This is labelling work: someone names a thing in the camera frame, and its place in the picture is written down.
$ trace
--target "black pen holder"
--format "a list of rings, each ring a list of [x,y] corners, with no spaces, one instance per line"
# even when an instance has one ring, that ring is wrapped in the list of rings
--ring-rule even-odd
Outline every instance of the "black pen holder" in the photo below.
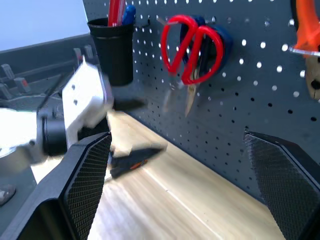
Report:
[[[101,71],[111,86],[125,86],[134,79],[132,39],[134,25],[108,26],[108,18],[88,22]]]

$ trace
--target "blue pen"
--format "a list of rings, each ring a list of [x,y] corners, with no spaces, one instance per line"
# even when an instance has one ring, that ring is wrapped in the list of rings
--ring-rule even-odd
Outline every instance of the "blue pen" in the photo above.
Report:
[[[122,25],[129,25],[134,24],[136,19],[136,7],[133,5],[128,5],[125,8],[123,18],[122,18]]]

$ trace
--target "wooden surface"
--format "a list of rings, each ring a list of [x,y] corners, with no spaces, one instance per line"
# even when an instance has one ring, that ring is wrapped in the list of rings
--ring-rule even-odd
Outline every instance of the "wooden surface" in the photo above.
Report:
[[[125,114],[111,114],[116,152],[161,143],[166,152],[104,185],[90,240],[283,240],[268,208]]]

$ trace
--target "dark gray pegboard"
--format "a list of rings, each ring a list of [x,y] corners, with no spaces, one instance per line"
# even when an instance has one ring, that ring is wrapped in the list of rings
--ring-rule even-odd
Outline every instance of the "dark gray pegboard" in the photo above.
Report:
[[[108,1],[83,1],[86,11],[88,3],[97,6],[90,8],[90,13],[108,13]],[[149,101],[147,109],[130,115],[260,201],[263,199],[243,144],[245,128],[295,142],[320,162],[320,104],[309,97],[304,59],[287,50],[297,41],[290,24],[290,1],[128,2],[132,3],[136,21],[143,23],[150,15],[151,26],[133,34],[133,83],[113,90],[115,96],[140,96]],[[202,15],[208,21],[215,17],[234,40],[227,65],[201,84],[187,118],[186,89],[179,92],[171,111],[162,113],[169,77],[159,47],[163,26],[156,18],[176,14]],[[172,30],[168,39],[171,58],[179,45],[180,28]]]

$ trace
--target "black tool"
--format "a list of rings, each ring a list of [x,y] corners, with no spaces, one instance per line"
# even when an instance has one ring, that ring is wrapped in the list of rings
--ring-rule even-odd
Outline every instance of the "black tool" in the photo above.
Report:
[[[151,146],[141,149],[135,149],[129,155],[112,157],[110,174],[112,178],[119,176],[144,165],[150,158],[164,151],[163,146]]]

